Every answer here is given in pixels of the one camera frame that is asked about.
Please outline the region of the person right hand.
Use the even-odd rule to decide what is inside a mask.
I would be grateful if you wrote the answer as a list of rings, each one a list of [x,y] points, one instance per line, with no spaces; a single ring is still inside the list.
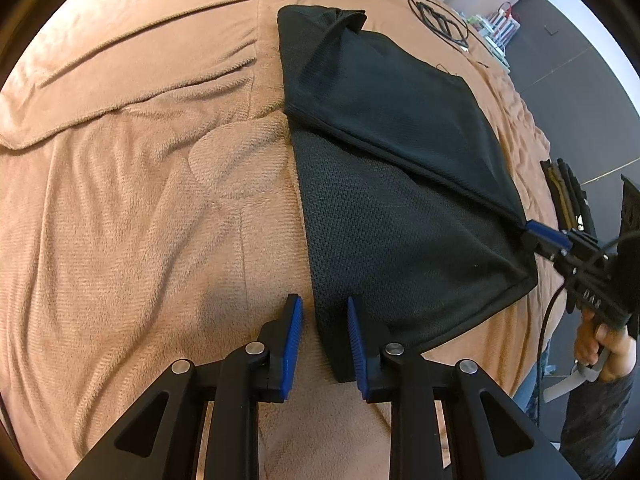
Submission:
[[[601,382],[615,382],[634,371],[637,341],[628,334],[626,327],[613,330],[598,322],[591,310],[582,310],[582,322],[578,326],[574,344],[575,359],[584,365],[596,365],[605,350],[610,354],[600,371]]]

